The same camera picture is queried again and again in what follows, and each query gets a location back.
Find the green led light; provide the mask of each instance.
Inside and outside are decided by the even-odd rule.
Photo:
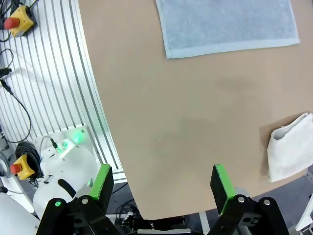
[[[55,203],[55,206],[56,207],[59,207],[61,205],[61,202],[60,201],[57,201],[56,203]]]
[[[88,181],[88,183],[87,183],[86,186],[87,186],[87,187],[92,187],[92,186],[93,186],[93,180],[92,180],[92,178]]]
[[[77,132],[75,133],[74,137],[73,137],[73,141],[76,144],[80,144],[82,142],[84,138],[84,134],[82,132]]]

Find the folded white cloth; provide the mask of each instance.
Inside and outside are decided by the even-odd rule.
[[[271,182],[286,179],[313,164],[313,115],[304,113],[293,123],[274,130],[268,143]]]
[[[290,0],[156,0],[166,58],[300,43]]]

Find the emergency stop button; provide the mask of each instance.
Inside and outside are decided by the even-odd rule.
[[[6,19],[5,22],[4,22],[4,28],[5,28],[6,30],[9,30],[9,29],[18,27],[19,24],[20,24],[19,18],[9,17],[9,18]]]
[[[22,171],[22,165],[21,164],[13,164],[10,166],[10,171],[13,175],[16,175],[17,173]]]

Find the electrical wire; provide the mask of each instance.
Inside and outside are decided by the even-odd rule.
[[[3,51],[0,52],[0,55],[2,55],[6,50],[8,50],[10,53],[11,53],[11,56],[12,56],[12,59],[11,59],[11,62],[8,64],[8,66],[6,67],[6,69],[9,69],[10,65],[13,63],[13,60],[14,60],[14,54],[13,54],[13,51],[9,48],[6,48],[4,49]],[[27,109],[25,108],[25,106],[19,101],[19,99],[17,99],[17,97],[14,95],[14,93],[12,92],[11,88],[7,85],[6,81],[4,81],[3,79],[0,79],[0,82],[3,86],[3,88],[10,93],[10,95],[12,95],[12,97],[22,106],[22,108],[25,110],[26,114],[27,114],[27,117],[28,117],[28,120],[29,120],[29,127],[28,127],[28,130],[27,130],[27,134],[26,136],[19,140],[19,141],[10,141],[8,140],[4,135],[3,133],[1,133],[2,137],[9,143],[19,143],[19,142],[22,142],[24,140],[26,140],[29,135],[30,135],[30,131],[31,131],[31,119],[30,119],[30,115],[29,115],[29,112],[27,111]]]
[[[18,9],[20,5],[23,5],[23,3],[20,2],[20,0],[11,0],[11,12],[10,12],[10,15],[12,15],[13,12],[15,12],[16,9]]]
[[[3,3],[4,3],[5,1],[4,0],[1,0],[0,1],[0,4],[1,4],[1,6],[0,6],[0,13],[1,13],[1,16],[3,17],[4,15],[2,14],[2,9],[3,9]]]
[[[125,202],[124,204],[120,205],[119,207],[116,208],[116,218],[117,218],[117,215],[119,215],[119,221],[121,221],[121,214],[123,212],[134,212],[134,213],[139,213],[139,210],[136,206],[134,206],[133,204],[131,204],[130,202],[134,201],[134,199],[131,199],[127,202]]]
[[[11,37],[11,33],[9,33],[9,35],[6,39],[0,39],[0,43],[5,43],[5,42],[9,41],[10,37]]]
[[[38,188],[38,186],[37,185],[35,185],[34,183],[32,183],[32,182],[30,182],[30,181],[28,181],[34,188]]]
[[[11,53],[11,62],[9,63],[9,65],[6,67],[7,69],[10,67],[10,65],[13,63],[13,59],[14,59],[14,54],[13,54],[13,51],[10,49],[10,48],[6,48],[4,49],[3,51],[0,52],[0,55],[2,55],[2,53],[4,53],[6,50],[8,50],[10,53]]]
[[[2,13],[1,17],[3,17],[10,9],[11,5],[9,5],[8,8]]]
[[[27,154],[27,163],[35,171],[34,180],[36,178],[41,178],[43,173],[40,168],[40,156],[35,148],[35,146],[31,142],[22,141],[18,144],[15,150],[15,156],[18,159],[21,155]]]
[[[29,120],[29,127],[28,127],[28,130],[27,130],[27,135],[26,135],[23,139],[21,139],[21,140],[19,140],[19,141],[10,141],[10,140],[8,140],[8,139],[3,135],[2,132],[1,132],[1,135],[2,135],[2,137],[3,137],[7,142],[9,142],[9,143],[20,143],[20,142],[26,140],[26,139],[29,137],[29,135],[30,135],[30,131],[31,131],[31,119],[30,119],[30,115],[29,115],[27,109],[25,108],[25,106],[15,97],[15,95],[13,94],[13,92],[9,92],[9,93],[12,95],[13,98],[16,99],[16,101],[17,101],[17,102],[22,106],[22,108],[25,110],[25,112],[26,112],[26,114],[27,114],[27,117],[28,117],[28,120]]]
[[[38,0],[34,0],[33,3],[29,6],[29,8],[32,8],[36,2],[38,2]]]
[[[127,184],[128,184],[128,182],[127,182],[126,184],[124,184],[123,186],[121,186],[120,188],[118,188],[117,190],[113,191],[112,194],[113,194],[113,193],[116,193],[116,192],[119,191],[119,190],[121,190],[121,189],[122,189],[123,187],[125,187]]]
[[[12,193],[16,193],[16,194],[29,194],[29,193],[32,193],[32,192],[15,192],[15,191],[12,191],[12,190],[8,190],[8,192],[12,192]]]
[[[41,157],[41,150],[42,150],[42,146],[43,146],[43,142],[46,138],[50,138],[50,140],[52,140],[52,138],[50,136],[44,136],[40,142],[40,146],[39,146],[39,156],[40,156],[40,159],[42,159]]]

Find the beige table surface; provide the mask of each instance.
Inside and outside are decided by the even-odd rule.
[[[146,219],[216,207],[213,164],[251,196],[268,181],[273,129],[313,110],[313,6],[292,0],[301,44],[165,59],[154,0],[80,0],[111,134]]]

